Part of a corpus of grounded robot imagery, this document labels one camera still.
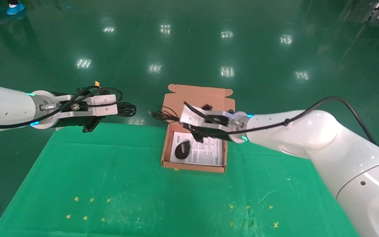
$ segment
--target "person's foot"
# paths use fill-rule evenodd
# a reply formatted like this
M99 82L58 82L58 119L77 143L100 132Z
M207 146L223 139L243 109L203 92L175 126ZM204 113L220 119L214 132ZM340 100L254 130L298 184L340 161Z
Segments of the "person's foot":
M26 9L26 6L23 3L18 3L17 5L9 4L7 15L16 15L24 9Z

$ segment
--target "box lid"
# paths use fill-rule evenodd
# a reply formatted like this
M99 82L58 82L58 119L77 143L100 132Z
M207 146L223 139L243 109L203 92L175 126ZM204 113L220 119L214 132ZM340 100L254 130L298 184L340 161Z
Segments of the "box lid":
M235 100L226 98L233 93L231 89L214 87L195 87L186 85L170 84L167 87L173 93L164 95L164 106L167 106L181 116L184 101L195 107L209 104L214 111L235 110Z

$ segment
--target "instruction paper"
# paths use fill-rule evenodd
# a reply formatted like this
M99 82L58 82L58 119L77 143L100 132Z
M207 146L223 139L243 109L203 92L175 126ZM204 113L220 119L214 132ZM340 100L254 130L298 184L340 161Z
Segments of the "instruction paper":
M185 142L191 143L189 155L185 159L175 156L176 147ZM223 166L223 141L217 138L204 138L203 143L194 140L191 133L174 132L170 162L194 165Z

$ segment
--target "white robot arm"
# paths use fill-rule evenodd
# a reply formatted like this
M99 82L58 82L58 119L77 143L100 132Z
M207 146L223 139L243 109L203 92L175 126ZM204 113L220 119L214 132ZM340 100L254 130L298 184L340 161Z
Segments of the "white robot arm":
M302 117L289 119L304 112L231 114L186 104L180 122L196 139L227 136L229 141L250 141L310 159L358 233L362 237L379 237L379 147L325 111L311 110ZM270 128L250 131L261 127Z
M122 93L115 88L90 86L77 91L25 93L0 87L0 131L30 125L37 129L83 126L83 132L92 132L107 115L130 117L136 113L135 105L120 102Z

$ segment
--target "black cable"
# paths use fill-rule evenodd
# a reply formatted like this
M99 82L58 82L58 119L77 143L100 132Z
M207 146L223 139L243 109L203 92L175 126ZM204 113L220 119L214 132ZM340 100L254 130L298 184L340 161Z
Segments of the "black cable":
M173 112L173 114L171 114L169 111L166 111L166 110L163 110L162 108L166 108L166 109L169 109L170 111ZM179 121L179 117L178 115L175 113L175 111L173 111L173 109L167 107L167 106L162 106L162 107L159 107L158 108L158 111L149 111L149 114L155 119L155 120L161 120L163 123L168 123L169 122L167 120L172 120L172 121L177 121L178 123L181 123Z
M342 98L338 97L338 96L329 96L329 97L326 97L318 102L316 102L314 105L311 105L309 108L307 108L304 112L296 115L295 117L293 118L287 118L286 120L284 120L283 122L280 122L280 123L274 123L274 124L271 124L271 125L267 125L267 126L262 126L262 127L256 127L256 128L251 128L251 129L246 129L246 130L240 130L240 131L233 131L233 132L226 132L225 134L227 135L231 135L231 134L240 134L240 133L246 133L246 132L254 132L254 131L259 131L259 130L265 130L265 129L270 129L270 128L275 128L275 127L278 127L278 126L287 126L289 123L295 121L295 120L298 120L302 117L304 117L305 115L309 114L311 111L313 111L314 109L316 109L317 107L319 107L320 105L330 101L330 100L337 100L337 101L340 101L342 102L344 105L346 105L346 107L349 109L349 111L353 114L353 116L355 117L356 121L359 123L359 125L361 126L362 130L364 131L364 133L366 134L366 136L368 137L369 141L372 142L373 144L375 145L378 145L376 143L376 141L374 140L373 136L370 134L370 132L368 131L367 127L365 126L364 122L361 120L361 118L359 117L358 113L353 109L353 107L346 101L344 101ZM197 130L190 130L191 132L197 132L199 134L203 134L203 135L223 135L223 133L218 133L218 134L207 134L207 133L204 133L204 132L199 132Z
M128 102L118 103L118 116L132 117L137 113L137 107Z

